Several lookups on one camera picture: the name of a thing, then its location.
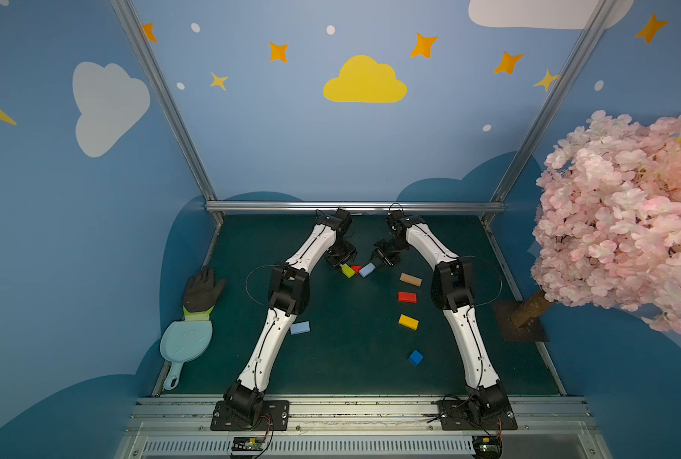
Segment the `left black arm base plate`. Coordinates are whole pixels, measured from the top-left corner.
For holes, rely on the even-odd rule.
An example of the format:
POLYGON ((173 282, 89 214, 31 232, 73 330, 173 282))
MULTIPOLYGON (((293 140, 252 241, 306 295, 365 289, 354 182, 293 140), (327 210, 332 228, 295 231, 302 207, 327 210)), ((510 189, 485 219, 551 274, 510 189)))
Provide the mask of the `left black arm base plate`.
POLYGON ((291 404, 286 400, 265 401, 262 414, 255 422, 245 421, 230 410, 226 401, 219 401, 214 407, 210 422, 211 431, 265 430, 269 421, 271 430, 286 431, 288 428, 291 404))

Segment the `lime green block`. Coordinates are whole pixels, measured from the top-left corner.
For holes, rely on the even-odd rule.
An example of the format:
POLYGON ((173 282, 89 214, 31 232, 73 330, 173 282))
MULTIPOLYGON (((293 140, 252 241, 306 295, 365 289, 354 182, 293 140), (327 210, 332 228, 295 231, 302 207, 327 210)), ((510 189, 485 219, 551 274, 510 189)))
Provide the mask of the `lime green block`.
POLYGON ((340 269, 341 269, 342 273, 348 278, 351 278, 356 274, 355 270, 353 268, 351 268, 350 266, 348 266, 347 264, 342 264, 340 266, 340 269))

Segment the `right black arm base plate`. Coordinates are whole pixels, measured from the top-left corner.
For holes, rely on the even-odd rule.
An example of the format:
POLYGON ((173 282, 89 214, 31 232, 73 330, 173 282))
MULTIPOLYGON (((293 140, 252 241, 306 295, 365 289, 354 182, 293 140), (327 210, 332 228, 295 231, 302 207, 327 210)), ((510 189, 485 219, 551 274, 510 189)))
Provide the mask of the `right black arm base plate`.
POLYGON ((445 398, 436 402, 443 430, 518 430, 514 410, 509 403, 487 407, 476 401, 445 398))

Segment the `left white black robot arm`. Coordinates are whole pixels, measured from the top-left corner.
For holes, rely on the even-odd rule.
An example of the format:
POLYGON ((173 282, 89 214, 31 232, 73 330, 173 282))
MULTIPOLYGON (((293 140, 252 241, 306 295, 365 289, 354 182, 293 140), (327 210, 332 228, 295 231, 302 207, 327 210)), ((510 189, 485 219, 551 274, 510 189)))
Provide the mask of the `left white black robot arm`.
POLYGON ((271 267, 268 311, 254 351, 237 380, 224 394, 227 411, 250 426, 262 418, 264 398, 273 364, 284 338, 306 309, 311 294, 311 273, 324 258, 333 268, 352 261, 357 249, 345 239, 351 212, 317 212, 315 227, 300 248, 284 263, 271 267))

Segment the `red rectangular block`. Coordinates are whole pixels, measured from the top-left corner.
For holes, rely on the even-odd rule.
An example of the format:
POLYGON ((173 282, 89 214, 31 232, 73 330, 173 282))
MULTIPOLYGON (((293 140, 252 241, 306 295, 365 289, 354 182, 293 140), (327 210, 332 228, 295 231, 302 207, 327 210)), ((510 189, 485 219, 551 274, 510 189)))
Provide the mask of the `red rectangular block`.
POLYGON ((417 301, 417 295, 414 293, 398 292, 398 302, 415 304, 417 301))

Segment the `natural wood block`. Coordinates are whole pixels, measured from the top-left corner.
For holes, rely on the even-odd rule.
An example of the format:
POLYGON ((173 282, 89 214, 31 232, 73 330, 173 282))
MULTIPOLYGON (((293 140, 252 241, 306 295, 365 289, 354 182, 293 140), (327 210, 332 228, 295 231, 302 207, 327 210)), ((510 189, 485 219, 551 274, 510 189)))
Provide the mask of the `natural wood block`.
POLYGON ((420 287, 423 280, 420 277, 413 277, 413 275, 408 275, 407 273, 402 273, 400 275, 400 281, 415 287, 420 287))

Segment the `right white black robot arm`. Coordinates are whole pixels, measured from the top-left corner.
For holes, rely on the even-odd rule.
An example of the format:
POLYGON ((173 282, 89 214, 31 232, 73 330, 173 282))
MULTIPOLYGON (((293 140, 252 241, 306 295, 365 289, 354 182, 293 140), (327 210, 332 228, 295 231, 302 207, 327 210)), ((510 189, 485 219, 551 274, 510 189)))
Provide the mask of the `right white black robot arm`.
POLYGON ((466 416, 476 424, 508 416, 509 398, 477 323, 472 263, 447 248, 420 216, 390 210, 386 223, 391 237, 374 244, 369 263, 361 272, 368 275, 382 265, 393 266, 400 261, 402 252, 415 249, 433 271, 430 296, 449 323, 464 365, 466 416))

